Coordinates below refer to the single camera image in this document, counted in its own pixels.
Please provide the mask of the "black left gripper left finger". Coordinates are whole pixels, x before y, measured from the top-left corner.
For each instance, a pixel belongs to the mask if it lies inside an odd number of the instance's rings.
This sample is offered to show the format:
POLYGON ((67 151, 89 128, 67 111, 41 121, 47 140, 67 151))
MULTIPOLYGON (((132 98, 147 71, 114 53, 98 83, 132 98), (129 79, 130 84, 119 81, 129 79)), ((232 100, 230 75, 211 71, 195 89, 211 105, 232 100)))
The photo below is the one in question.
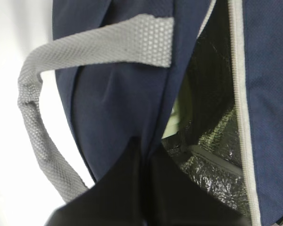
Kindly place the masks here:
POLYGON ((48 226, 146 226, 140 189, 140 139, 91 189, 53 212, 48 226))

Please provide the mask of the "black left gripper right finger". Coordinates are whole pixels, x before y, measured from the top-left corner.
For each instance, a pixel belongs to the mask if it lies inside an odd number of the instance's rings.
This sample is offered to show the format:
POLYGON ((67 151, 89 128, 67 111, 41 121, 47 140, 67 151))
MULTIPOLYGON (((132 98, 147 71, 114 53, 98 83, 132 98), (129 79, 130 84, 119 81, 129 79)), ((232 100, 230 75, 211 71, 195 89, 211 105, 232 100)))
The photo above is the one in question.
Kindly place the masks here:
POLYGON ((162 145, 147 158, 145 214, 149 226, 247 226, 238 211, 198 187, 162 145))

